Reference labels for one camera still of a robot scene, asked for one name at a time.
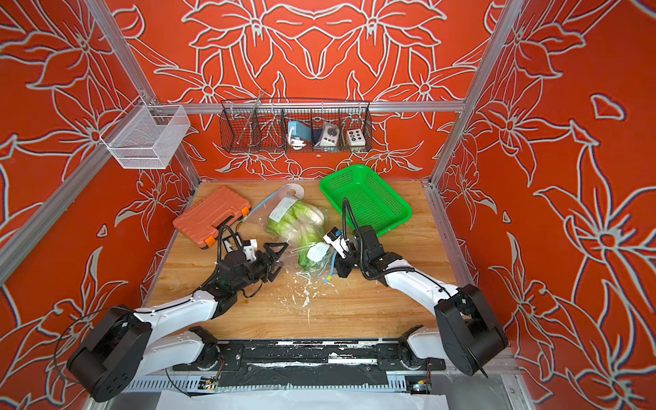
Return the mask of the clear acrylic wall bin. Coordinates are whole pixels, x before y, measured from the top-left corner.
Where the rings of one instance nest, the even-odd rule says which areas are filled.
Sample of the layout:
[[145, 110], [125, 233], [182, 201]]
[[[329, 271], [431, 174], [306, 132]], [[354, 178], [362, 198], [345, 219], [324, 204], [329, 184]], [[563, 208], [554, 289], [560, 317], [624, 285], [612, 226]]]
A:
[[148, 105], [138, 95], [119, 112], [99, 141], [124, 169], [164, 170], [183, 160], [183, 140], [191, 129], [182, 105]]

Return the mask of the white round dial device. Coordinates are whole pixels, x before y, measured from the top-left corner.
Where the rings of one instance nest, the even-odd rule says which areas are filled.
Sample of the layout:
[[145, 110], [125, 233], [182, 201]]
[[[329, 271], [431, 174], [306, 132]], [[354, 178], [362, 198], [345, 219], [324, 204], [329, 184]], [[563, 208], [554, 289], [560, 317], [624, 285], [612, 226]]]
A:
[[314, 136], [314, 146], [318, 148], [337, 148], [340, 137], [338, 126], [325, 122], [320, 130]]

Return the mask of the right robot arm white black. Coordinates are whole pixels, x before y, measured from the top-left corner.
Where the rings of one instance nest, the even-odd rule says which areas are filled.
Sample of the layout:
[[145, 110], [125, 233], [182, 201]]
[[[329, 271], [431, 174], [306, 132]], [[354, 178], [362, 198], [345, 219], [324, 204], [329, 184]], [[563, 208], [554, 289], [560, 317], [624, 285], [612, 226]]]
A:
[[509, 346], [483, 292], [475, 285], [446, 284], [412, 266], [394, 252], [388, 252], [370, 225], [359, 225], [350, 205], [343, 200], [343, 225], [332, 229], [325, 241], [336, 249], [335, 268], [346, 278], [358, 269], [364, 279], [379, 282], [410, 297], [433, 314], [436, 328], [418, 326], [399, 339], [401, 360], [415, 367], [421, 360], [448, 360], [467, 376], [485, 374], [484, 366]]

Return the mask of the green plastic basket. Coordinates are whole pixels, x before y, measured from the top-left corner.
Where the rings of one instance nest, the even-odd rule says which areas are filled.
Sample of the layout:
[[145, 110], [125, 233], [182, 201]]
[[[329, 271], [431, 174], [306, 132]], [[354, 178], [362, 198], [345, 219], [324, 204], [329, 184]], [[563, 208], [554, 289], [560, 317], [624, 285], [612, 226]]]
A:
[[413, 216], [411, 206], [364, 165], [353, 165], [330, 174], [319, 189], [340, 215], [343, 200], [348, 199], [359, 226], [371, 226], [378, 236], [393, 231]]

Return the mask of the white button box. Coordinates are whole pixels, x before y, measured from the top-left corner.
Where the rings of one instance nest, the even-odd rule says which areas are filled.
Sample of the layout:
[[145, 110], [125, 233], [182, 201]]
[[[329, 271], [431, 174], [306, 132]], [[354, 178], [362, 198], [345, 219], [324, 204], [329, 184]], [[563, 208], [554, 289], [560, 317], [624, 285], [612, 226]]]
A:
[[345, 140], [348, 147], [352, 150], [365, 148], [367, 145], [367, 140], [363, 131], [358, 128], [347, 130], [345, 133]]

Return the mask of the orange plastic tool case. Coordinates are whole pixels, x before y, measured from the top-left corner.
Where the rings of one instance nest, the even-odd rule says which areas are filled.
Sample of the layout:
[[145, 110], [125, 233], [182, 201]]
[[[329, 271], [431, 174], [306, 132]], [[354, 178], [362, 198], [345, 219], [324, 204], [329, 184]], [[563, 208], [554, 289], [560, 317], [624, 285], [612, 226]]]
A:
[[173, 225], [200, 249], [207, 249], [216, 243], [221, 226], [230, 227], [250, 210], [248, 199], [222, 186], [176, 218]]

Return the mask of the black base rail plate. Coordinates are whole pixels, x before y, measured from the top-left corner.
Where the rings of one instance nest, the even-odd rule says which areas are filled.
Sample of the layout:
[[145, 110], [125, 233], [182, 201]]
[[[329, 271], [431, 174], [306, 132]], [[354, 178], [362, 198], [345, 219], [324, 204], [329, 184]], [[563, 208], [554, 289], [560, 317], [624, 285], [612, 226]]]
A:
[[443, 359], [418, 359], [395, 339], [221, 340], [209, 368], [177, 365], [189, 392], [344, 390], [427, 391], [446, 369]]

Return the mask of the clear zip-top bag blue seal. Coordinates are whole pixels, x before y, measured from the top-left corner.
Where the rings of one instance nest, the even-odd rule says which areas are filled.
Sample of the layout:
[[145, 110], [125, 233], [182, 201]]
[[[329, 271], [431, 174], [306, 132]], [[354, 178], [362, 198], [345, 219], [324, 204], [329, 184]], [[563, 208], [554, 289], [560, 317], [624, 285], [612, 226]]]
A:
[[327, 281], [336, 255], [335, 249], [323, 238], [323, 232], [304, 227], [292, 246], [289, 271], [310, 282]]

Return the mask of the chinese cabbage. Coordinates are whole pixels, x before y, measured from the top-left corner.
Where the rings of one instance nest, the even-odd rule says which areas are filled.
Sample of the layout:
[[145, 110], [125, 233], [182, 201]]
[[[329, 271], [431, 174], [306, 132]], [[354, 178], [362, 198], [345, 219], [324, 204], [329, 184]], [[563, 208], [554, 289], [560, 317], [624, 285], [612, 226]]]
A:
[[298, 266], [305, 273], [318, 274], [328, 264], [331, 253], [331, 245], [324, 241], [320, 232], [307, 231], [302, 234], [298, 243]]

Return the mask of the blue white device in basket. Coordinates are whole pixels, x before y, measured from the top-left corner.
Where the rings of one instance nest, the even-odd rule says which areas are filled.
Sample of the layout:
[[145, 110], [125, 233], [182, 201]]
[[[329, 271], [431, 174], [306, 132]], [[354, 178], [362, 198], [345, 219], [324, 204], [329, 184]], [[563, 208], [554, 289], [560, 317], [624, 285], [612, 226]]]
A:
[[312, 145], [312, 130], [300, 121], [288, 123], [287, 142], [293, 150], [302, 150]]

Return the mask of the white tape roll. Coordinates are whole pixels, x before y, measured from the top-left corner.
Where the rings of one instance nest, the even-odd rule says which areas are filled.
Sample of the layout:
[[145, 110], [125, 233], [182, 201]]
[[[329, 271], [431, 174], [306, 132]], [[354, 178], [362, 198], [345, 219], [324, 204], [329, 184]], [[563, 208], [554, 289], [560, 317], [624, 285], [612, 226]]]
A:
[[305, 197], [305, 189], [300, 184], [285, 184], [278, 190], [278, 197], [284, 198], [287, 196], [294, 196], [298, 200], [302, 200]]

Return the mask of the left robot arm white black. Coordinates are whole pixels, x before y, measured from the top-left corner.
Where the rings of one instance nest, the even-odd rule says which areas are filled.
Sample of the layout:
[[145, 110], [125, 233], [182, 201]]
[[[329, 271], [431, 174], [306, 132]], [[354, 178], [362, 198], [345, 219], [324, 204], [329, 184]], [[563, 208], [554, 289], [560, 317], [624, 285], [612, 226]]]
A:
[[210, 369], [223, 355], [203, 322], [227, 313], [252, 285], [272, 282], [289, 244], [265, 243], [217, 251], [215, 269], [191, 295], [154, 307], [111, 307], [69, 357], [65, 368], [97, 402], [109, 401], [133, 379], [179, 364]]

